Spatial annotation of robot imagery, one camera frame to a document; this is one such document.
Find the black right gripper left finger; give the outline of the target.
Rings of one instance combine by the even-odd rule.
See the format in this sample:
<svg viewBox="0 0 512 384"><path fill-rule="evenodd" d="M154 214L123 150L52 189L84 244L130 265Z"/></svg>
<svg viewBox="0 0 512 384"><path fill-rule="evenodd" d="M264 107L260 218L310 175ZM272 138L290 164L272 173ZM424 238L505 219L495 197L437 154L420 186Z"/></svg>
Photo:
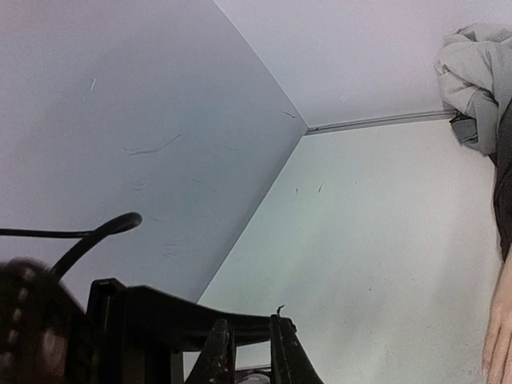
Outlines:
<svg viewBox="0 0 512 384"><path fill-rule="evenodd" d="M235 383L235 359L234 332L227 320L219 319L209 333L185 384Z"/></svg>

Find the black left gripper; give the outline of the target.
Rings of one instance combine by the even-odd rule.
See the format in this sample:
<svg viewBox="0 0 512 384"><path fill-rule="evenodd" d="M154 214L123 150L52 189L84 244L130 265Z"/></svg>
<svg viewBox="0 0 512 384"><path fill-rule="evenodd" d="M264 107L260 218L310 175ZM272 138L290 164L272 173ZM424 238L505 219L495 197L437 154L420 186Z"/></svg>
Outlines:
<svg viewBox="0 0 512 384"><path fill-rule="evenodd" d="M148 286L93 281L87 315L98 328L100 383L185 383L219 319L237 348L270 339L270 317L232 314Z"/></svg>

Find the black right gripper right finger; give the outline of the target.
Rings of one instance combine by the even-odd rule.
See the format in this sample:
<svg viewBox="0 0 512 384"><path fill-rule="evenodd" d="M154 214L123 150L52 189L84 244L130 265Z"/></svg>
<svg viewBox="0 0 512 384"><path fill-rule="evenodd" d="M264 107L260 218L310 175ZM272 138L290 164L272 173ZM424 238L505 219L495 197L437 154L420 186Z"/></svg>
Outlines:
<svg viewBox="0 0 512 384"><path fill-rule="evenodd" d="M277 384L323 384L280 306L270 316L271 382Z"/></svg>

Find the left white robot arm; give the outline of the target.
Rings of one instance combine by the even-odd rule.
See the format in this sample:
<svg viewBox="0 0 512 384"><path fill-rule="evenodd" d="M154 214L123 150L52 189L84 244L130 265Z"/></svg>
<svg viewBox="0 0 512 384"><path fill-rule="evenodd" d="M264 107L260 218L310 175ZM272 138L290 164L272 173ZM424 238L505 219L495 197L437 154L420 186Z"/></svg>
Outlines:
<svg viewBox="0 0 512 384"><path fill-rule="evenodd" d="M228 347L270 339L265 316L213 310L114 278L92 283L82 309L49 269L29 260L1 265L4 383L173 383L183 355L202 350L218 321Z"/></svg>

